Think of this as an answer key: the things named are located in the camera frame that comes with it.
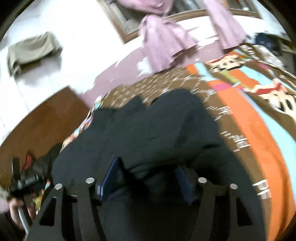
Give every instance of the white wall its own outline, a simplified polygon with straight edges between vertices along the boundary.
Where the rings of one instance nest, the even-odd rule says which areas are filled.
[[[269,19],[235,17],[250,35],[264,31],[280,34],[281,26],[274,21],[270,24],[272,18],[266,10],[261,11]],[[203,44],[211,43],[205,39],[215,35],[209,17],[179,24],[186,29],[199,27],[191,34]],[[9,77],[8,46],[46,31],[53,32],[63,46],[61,58],[46,59],[16,80]],[[140,38],[122,43],[96,0],[35,0],[0,42],[0,144],[30,111],[61,88],[69,85],[77,93],[85,92],[93,86],[97,75],[140,46]]]

